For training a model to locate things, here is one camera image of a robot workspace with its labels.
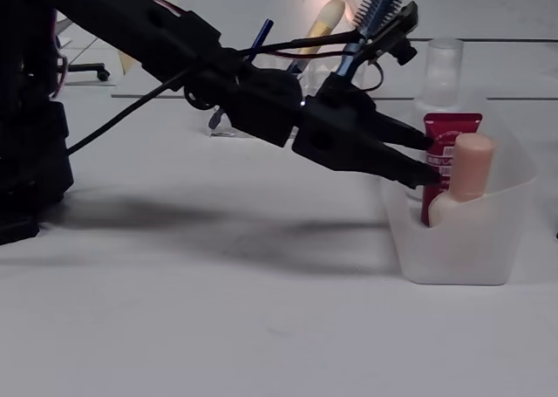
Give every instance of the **clear plastic bottle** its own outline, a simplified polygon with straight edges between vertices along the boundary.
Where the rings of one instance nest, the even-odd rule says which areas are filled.
[[[459,92],[463,68],[463,41],[451,38],[433,39],[428,44],[425,80],[422,91],[415,99],[410,124],[425,131],[428,113],[459,112]],[[410,156],[426,161],[424,152],[412,150]],[[423,189],[408,189],[407,194],[422,201]]]

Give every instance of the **black cable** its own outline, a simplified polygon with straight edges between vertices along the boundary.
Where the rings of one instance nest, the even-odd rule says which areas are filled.
[[[379,89],[381,86],[383,86],[383,85],[384,85],[384,82],[385,82],[385,73],[384,73],[384,69],[383,69],[382,66],[381,66],[380,64],[378,64],[378,63],[374,63],[374,66],[378,69],[378,71],[379,71],[379,73],[380,73],[380,82],[379,82],[377,85],[375,85],[374,87],[370,87],[370,88],[368,88],[368,89],[359,89],[359,88],[355,88],[355,89],[351,89],[351,90],[349,90],[349,91],[347,91],[347,92],[349,92],[349,93],[352,93],[352,92],[365,92],[365,93],[368,93],[368,92],[374,92],[374,91],[376,91],[377,89]]]
[[[337,33],[335,35],[329,35],[327,37],[294,39],[290,42],[264,45],[256,49],[238,51],[238,53],[239,55],[246,57],[250,54],[267,54],[275,51],[296,50],[299,48],[313,48],[317,46],[349,44],[351,42],[358,42],[361,38],[362,36],[357,31],[350,31]]]
[[[198,72],[198,71],[202,70],[204,66],[205,66],[205,63],[199,63],[198,65],[196,65],[194,67],[187,68],[183,72],[180,72],[179,74],[174,76],[172,79],[168,80],[166,83],[162,84],[158,88],[154,89],[150,93],[143,96],[141,99],[138,99],[138,101],[132,103],[129,107],[127,107],[122,112],[120,112],[118,115],[116,115],[114,118],[109,120],[107,123],[105,123],[97,131],[95,131],[94,133],[91,133],[90,135],[85,137],[82,141],[77,143],[75,146],[68,148],[67,155],[70,156],[72,154],[77,153],[82,148],[87,147],[89,144],[94,142],[97,138],[99,138],[100,136],[104,135],[105,133],[107,133],[108,131],[113,129],[115,126],[117,126],[128,115],[134,113],[135,111],[140,109],[143,105],[145,105],[147,102],[149,102],[150,100],[155,99],[157,96],[159,96],[160,94],[165,92],[174,83],[176,83],[177,81],[179,81],[181,79],[184,79],[188,74],[191,74],[193,72]]]
[[[318,54],[291,54],[290,52],[269,52],[265,55],[271,55],[273,57],[281,57],[281,58],[290,58],[290,59],[319,59],[319,58],[329,58],[329,57],[341,57],[343,55],[354,55],[354,52],[331,51],[331,52],[319,52]]]
[[[187,68],[183,72],[180,72],[179,74],[174,76],[172,79],[168,80],[167,82],[165,82],[164,84],[162,84],[161,86],[159,86],[155,90],[151,91],[150,93],[148,93],[147,95],[145,95],[141,99],[138,99],[136,102],[134,102],[129,107],[124,109],[121,113],[119,113],[114,118],[109,120],[106,124],[104,124],[97,131],[95,131],[92,134],[90,134],[89,136],[85,137],[82,141],[78,142],[73,147],[68,148],[65,151],[65,154],[63,155],[63,157],[71,156],[71,155],[77,153],[82,148],[87,147],[92,142],[94,142],[96,139],[98,139],[99,137],[101,137],[102,135],[104,135],[105,133],[110,131],[112,128],[114,128],[116,125],[118,125],[127,116],[129,116],[130,114],[132,114],[135,111],[137,111],[138,109],[140,109],[143,105],[145,105],[150,100],[155,99],[157,96],[159,96],[160,94],[165,92],[168,88],[170,88],[178,80],[184,79],[188,74],[191,74],[191,73],[198,72],[198,71],[202,70],[205,66],[206,66],[205,63],[199,63],[199,64],[197,64],[193,67]],[[9,190],[12,190],[13,188],[17,187],[18,185],[28,182],[30,179],[33,178],[33,176],[37,175],[38,173],[41,173],[41,172],[45,171],[46,169],[48,169],[49,166],[52,166],[53,164],[55,164],[59,159],[60,159],[60,156],[55,156],[55,157],[49,157],[47,159],[39,160],[39,162],[37,162],[35,164],[35,166],[33,166],[32,168],[27,168],[20,175],[11,178],[8,181],[3,181],[2,183],[0,183],[0,192],[6,192],[6,191],[9,191]]]
[[[382,68],[382,66],[378,63],[374,63],[374,66],[378,69],[379,73],[380,73],[380,82],[375,85],[374,87],[371,87],[369,89],[363,89],[363,92],[368,93],[368,92],[374,92],[377,89],[379,89],[381,86],[384,85],[385,82],[385,73],[384,73],[384,69]]]

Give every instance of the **red label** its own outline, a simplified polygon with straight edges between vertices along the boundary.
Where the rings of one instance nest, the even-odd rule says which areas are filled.
[[[430,226],[428,209],[436,197],[450,188],[455,140],[463,133],[479,130],[480,113],[429,113],[425,116],[426,135],[434,139],[434,145],[426,152],[426,163],[442,175],[439,185],[425,187],[422,222]]]

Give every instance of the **chair wheel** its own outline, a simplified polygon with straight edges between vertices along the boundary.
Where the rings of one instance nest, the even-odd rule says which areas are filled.
[[[111,73],[109,73],[107,70],[104,70],[102,72],[97,72],[97,79],[99,81],[106,82],[110,77],[111,77]]]

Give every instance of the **red wire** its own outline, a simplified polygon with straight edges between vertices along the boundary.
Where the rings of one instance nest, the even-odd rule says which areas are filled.
[[[175,13],[186,13],[183,9],[181,9],[180,7],[168,2],[167,0],[155,0],[156,2],[159,2],[160,4],[162,4],[163,6],[167,7],[170,10],[173,10]]]

